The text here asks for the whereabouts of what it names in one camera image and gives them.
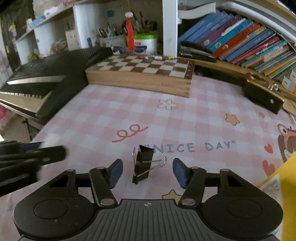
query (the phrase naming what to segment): red tassel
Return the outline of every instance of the red tassel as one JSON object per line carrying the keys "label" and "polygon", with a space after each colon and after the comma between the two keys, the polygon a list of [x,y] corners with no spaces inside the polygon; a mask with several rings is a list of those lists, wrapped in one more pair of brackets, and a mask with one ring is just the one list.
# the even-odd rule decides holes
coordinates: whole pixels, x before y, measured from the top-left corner
{"label": "red tassel", "polygon": [[135,50],[135,40],[133,37],[133,25],[131,23],[131,19],[128,18],[126,20],[127,31],[128,31],[128,50],[134,51]]}

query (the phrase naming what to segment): cartoon character print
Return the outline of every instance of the cartoon character print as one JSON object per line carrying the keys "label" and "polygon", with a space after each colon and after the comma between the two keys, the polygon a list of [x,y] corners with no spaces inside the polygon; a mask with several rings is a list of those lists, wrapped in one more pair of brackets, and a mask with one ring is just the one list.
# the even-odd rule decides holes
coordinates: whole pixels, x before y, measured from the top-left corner
{"label": "cartoon character print", "polygon": [[278,137],[279,149],[285,163],[296,151],[296,131],[282,124],[278,124],[278,129],[280,132]]}

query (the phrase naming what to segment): chessboard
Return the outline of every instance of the chessboard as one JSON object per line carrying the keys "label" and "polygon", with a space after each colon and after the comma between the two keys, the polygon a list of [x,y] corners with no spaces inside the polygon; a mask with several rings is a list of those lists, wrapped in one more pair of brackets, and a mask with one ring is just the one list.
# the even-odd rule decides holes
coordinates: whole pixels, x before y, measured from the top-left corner
{"label": "chessboard", "polygon": [[142,89],[189,97],[194,62],[113,55],[86,71],[89,84]]}

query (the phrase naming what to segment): binder clip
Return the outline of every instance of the binder clip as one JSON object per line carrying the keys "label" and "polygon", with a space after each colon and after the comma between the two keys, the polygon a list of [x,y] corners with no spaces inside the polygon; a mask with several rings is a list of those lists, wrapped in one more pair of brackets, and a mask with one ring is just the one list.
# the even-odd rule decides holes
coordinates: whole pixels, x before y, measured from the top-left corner
{"label": "binder clip", "polygon": [[[133,148],[133,162],[135,165],[134,175],[133,175],[133,183],[138,184],[139,181],[142,181],[148,178],[149,172],[152,169],[158,167],[164,167],[166,164],[166,156],[164,156],[161,160],[152,160],[154,154],[154,149],[139,145],[138,153],[136,153],[136,148]],[[155,167],[151,167],[152,162],[160,162],[163,161],[163,164],[159,164]]]}

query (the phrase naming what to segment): pink checkered tablecloth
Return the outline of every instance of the pink checkered tablecloth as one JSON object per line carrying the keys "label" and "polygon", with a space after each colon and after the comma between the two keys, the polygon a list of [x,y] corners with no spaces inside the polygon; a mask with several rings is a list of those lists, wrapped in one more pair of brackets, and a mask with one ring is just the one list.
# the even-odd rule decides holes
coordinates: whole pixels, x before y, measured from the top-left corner
{"label": "pink checkered tablecloth", "polygon": [[[289,154],[288,148],[283,150],[286,142],[278,143],[278,137],[292,133],[291,125],[283,110],[275,115],[245,98],[241,87],[204,77],[193,77],[190,98],[89,85],[34,139],[39,142],[49,134],[58,135],[68,148],[67,159],[44,167],[40,182],[0,198],[0,241],[19,237],[12,220],[15,205],[66,169],[88,172],[122,159],[123,174],[112,190],[118,201],[161,199],[171,189],[182,194],[172,171],[176,157],[208,172],[229,168],[257,185]],[[168,161],[135,185],[131,153],[139,145],[154,148],[154,159],[167,156]],[[205,198],[215,191],[208,188]]]}

